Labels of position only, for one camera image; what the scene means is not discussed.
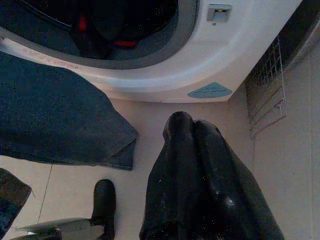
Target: denim fabric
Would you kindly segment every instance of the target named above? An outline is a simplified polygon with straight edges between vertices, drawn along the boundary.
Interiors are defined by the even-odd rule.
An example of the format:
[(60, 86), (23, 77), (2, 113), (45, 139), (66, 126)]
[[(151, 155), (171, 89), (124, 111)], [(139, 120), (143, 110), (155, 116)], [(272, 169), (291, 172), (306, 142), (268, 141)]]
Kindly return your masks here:
[(0, 155), (131, 170), (136, 137), (81, 76), (0, 52)]

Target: white tile floor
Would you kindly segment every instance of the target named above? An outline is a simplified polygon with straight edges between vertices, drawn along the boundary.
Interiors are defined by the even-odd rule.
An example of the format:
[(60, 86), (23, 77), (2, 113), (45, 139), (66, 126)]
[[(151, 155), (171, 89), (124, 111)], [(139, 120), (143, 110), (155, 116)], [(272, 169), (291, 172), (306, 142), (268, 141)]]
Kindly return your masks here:
[(116, 187), (116, 240), (136, 240), (142, 225), (150, 170), (163, 146), (162, 131), (176, 111), (190, 113), (194, 120), (217, 125), (231, 147), (249, 168), (254, 144), (249, 137), (245, 88), (241, 86), (229, 102), (164, 104), (113, 100), (112, 103), (139, 132), (133, 171), (106, 167), (60, 166), (32, 163), (0, 156), (0, 166), (29, 184), (31, 195), (4, 240), (21, 235), (15, 229), (38, 222), (85, 217), (93, 207), (95, 183), (111, 179)]

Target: metal wire grid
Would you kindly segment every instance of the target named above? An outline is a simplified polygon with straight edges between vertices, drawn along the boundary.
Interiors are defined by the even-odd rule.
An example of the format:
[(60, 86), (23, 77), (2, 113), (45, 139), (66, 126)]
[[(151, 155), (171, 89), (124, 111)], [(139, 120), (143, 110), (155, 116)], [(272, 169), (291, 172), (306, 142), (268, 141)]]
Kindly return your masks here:
[(287, 115), (279, 36), (249, 74), (246, 91), (252, 137)]

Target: white wall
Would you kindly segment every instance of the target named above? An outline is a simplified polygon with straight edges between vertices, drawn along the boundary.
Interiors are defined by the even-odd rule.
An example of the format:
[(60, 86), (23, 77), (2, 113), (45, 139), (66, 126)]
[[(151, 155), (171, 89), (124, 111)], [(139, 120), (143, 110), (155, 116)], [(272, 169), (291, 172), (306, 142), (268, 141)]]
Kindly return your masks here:
[(320, 43), (285, 72), (287, 117), (255, 137), (253, 173), (288, 240), (320, 239)]

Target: dark clothing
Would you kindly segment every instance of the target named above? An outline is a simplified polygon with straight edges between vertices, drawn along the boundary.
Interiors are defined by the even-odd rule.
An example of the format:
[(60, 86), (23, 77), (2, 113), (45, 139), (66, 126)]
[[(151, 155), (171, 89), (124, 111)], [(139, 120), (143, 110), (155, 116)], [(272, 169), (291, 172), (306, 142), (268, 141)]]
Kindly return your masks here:
[(11, 227), (30, 193), (28, 185), (0, 168), (0, 239)]
[(131, 170), (136, 137), (81, 76), (0, 52), (0, 155)]

